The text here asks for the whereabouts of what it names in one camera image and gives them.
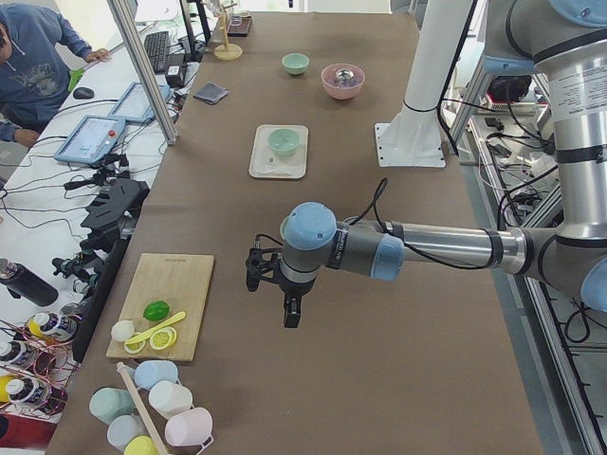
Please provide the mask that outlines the grey folded cloth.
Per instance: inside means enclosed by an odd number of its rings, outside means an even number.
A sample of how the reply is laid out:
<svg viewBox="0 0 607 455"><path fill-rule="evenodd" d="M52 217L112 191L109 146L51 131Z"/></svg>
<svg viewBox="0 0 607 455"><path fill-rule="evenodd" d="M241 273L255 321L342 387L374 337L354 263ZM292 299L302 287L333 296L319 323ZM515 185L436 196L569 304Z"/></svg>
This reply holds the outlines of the grey folded cloth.
<svg viewBox="0 0 607 455"><path fill-rule="evenodd" d="M229 89L217 85L214 82L207 82L194 93L193 97L207 104L215 105L229 93Z"/></svg>

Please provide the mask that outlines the black water bottle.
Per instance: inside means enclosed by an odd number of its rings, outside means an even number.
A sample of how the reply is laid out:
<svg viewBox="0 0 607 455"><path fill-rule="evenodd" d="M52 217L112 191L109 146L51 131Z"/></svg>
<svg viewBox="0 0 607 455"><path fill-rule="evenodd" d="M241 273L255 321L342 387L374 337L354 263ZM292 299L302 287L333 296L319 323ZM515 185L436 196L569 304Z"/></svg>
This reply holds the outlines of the black water bottle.
<svg viewBox="0 0 607 455"><path fill-rule="evenodd" d="M1 283L16 299L25 298L39 307L58 299L58 290L22 264L1 259Z"/></svg>

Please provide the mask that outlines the green bowl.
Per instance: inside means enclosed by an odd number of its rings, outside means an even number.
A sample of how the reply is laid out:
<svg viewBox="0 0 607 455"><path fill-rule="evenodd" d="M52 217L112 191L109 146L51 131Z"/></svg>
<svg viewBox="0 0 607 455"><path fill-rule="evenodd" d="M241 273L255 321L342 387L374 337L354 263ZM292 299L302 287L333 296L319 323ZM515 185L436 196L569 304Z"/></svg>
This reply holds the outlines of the green bowl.
<svg viewBox="0 0 607 455"><path fill-rule="evenodd" d="M281 59L285 72L291 76L304 74L309 67L310 59L303 53L288 53Z"/></svg>
<svg viewBox="0 0 607 455"><path fill-rule="evenodd" d="M291 128L279 128L269 134L267 145L277 156L291 156L300 145L300 137Z"/></svg>

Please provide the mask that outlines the bottle middle dark label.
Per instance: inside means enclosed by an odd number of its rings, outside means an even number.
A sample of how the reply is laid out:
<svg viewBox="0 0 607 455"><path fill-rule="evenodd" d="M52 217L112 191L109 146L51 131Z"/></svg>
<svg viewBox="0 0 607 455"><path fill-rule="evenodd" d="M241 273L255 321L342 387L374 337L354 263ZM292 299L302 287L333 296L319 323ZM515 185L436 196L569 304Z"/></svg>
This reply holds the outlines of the bottle middle dark label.
<svg viewBox="0 0 607 455"><path fill-rule="evenodd" d="M26 370L35 364L37 355L38 349L24 341L1 342L1 361L6 364Z"/></svg>

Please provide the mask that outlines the white cup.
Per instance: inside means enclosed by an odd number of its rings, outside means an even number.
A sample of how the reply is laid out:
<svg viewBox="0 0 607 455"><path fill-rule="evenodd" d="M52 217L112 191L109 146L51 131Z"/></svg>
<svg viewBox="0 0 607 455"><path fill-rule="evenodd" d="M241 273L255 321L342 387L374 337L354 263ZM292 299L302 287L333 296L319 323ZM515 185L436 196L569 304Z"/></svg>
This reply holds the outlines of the white cup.
<svg viewBox="0 0 607 455"><path fill-rule="evenodd" d="M170 419L193 406L193 395L188 388L163 380L149 390L148 401L162 417Z"/></svg>

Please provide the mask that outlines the dark wooden tray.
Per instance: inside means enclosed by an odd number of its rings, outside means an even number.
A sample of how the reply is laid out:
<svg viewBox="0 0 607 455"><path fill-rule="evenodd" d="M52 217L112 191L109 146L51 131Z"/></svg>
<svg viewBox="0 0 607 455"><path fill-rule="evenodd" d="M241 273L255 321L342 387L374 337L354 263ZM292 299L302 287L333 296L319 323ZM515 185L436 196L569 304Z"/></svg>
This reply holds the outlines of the dark wooden tray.
<svg viewBox="0 0 607 455"><path fill-rule="evenodd" d="M229 37L247 37L252 25L250 15L232 15L228 22Z"/></svg>

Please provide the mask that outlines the yellow plastic knife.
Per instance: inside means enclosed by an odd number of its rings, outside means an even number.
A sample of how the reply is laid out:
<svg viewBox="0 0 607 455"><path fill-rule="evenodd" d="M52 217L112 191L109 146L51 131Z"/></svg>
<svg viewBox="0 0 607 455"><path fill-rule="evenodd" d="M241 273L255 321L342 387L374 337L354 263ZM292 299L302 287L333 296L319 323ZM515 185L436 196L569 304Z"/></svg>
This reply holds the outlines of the yellow plastic knife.
<svg viewBox="0 0 607 455"><path fill-rule="evenodd" d="M163 320L162 322L160 322L159 324L151 327L150 329L139 333L138 335L134 335L130 338L128 338L125 341L125 344L134 344L134 343L140 343L141 341L147 340L148 338L150 338L154 332L171 326L174 323L180 322L181 320L183 320L185 317L187 317L187 313L185 311L180 311L174 315L172 315L171 317Z"/></svg>

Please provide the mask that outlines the yellow bottle lower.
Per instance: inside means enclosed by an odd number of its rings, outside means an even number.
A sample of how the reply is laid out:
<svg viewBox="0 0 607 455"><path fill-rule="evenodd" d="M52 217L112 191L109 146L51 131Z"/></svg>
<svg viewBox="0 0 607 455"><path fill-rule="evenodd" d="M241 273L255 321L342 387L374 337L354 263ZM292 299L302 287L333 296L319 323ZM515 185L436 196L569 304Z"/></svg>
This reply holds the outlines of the yellow bottle lower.
<svg viewBox="0 0 607 455"><path fill-rule="evenodd" d="M11 404L29 408L39 408L50 394L50 387L44 381L33 377L11 379L5 386Z"/></svg>

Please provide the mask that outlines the wooden stand with base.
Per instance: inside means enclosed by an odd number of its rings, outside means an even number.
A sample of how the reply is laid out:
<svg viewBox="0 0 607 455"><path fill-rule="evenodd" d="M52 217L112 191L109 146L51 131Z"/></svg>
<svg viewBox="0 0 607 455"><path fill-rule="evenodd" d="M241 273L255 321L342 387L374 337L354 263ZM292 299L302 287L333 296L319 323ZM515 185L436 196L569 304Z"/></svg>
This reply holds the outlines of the wooden stand with base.
<svg viewBox="0 0 607 455"><path fill-rule="evenodd" d="M219 19L219 28L223 37L223 43L213 51L214 57L220 61L234 61L240 58L243 54L242 48L232 44L228 36L228 9L232 7L232 4L220 0L204 1L204 4L211 10L213 16Z"/></svg>

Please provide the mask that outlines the pink bowl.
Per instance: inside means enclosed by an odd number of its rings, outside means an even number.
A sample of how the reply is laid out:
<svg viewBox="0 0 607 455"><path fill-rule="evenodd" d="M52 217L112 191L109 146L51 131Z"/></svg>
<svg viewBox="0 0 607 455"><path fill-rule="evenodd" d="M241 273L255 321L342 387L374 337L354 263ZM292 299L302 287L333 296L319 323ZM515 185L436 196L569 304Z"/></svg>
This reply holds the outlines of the pink bowl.
<svg viewBox="0 0 607 455"><path fill-rule="evenodd" d="M364 71L353 64L330 64L321 73L322 87L335 100L350 100L365 82Z"/></svg>

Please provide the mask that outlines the lemon slice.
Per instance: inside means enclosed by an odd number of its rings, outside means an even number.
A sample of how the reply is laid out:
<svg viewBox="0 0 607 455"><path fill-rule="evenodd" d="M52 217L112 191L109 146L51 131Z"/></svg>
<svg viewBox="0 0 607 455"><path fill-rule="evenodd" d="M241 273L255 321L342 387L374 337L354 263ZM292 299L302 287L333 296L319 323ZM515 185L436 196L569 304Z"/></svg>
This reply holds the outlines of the lemon slice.
<svg viewBox="0 0 607 455"><path fill-rule="evenodd" d="M129 342L128 340L123 342L123 349L129 355L135 355L140 353L146 345L146 340L143 339L137 342Z"/></svg>
<svg viewBox="0 0 607 455"><path fill-rule="evenodd" d="M177 341L177 330L172 326L167 326L154 331L149 344L154 351L163 351L172 347Z"/></svg>

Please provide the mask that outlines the wooden cutting board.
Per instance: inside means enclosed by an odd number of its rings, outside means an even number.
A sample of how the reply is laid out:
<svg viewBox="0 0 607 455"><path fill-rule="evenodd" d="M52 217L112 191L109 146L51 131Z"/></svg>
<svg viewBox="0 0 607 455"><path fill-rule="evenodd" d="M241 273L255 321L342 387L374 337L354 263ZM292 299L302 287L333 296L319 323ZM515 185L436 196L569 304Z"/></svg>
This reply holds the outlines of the wooden cutting board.
<svg viewBox="0 0 607 455"><path fill-rule="evenodd" d="M138 343L132 353L112 340L106 356L113 359L168 359L189 362L194 358L199 329L210 289L212 255L143 253L131 281L118 320L130 320L143 333L183 312L171 324L176 341L155 349L149 341Z"/></svg>

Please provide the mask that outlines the yellow cup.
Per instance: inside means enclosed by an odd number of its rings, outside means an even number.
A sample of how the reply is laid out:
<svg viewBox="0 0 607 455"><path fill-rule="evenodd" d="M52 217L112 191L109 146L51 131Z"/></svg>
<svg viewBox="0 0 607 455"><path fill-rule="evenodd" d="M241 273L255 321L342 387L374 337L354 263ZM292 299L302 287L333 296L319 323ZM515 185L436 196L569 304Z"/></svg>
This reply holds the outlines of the yellow cup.
<svg viewBox="0 0 607 455"><path fill-rule="evenodd" d="M158 455L150 436L140 435L132 439L124 449L124 455Z"/></svg>

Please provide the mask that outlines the mint green cup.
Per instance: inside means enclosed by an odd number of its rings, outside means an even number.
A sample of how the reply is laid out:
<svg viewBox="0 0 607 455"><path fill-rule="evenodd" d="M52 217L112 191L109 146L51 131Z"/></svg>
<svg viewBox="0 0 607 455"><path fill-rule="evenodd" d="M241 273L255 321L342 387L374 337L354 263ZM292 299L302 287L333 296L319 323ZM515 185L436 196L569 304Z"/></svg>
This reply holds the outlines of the mint green cup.
<svg viewBox="0 0 607 455"><path fill-rule="evenodd" d="M93 416L110 425L116 418L132 414L135 404L127 390L101 388L90 398L89 410Z"/></svg>

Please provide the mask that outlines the pale blue cup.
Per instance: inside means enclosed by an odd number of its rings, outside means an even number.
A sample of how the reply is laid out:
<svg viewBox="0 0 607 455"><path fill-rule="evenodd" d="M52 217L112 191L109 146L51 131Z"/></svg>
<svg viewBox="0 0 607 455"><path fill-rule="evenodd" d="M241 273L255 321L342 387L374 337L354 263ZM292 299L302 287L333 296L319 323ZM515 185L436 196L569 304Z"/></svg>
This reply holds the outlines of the pale blue cup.
<svg viewBox="0 0 607 455"><path fill-rule="evenodd" d="M120 452L138 436L147 435L143 421L138 415L122 415L115 418L106 432L107 442Z"/></svg>

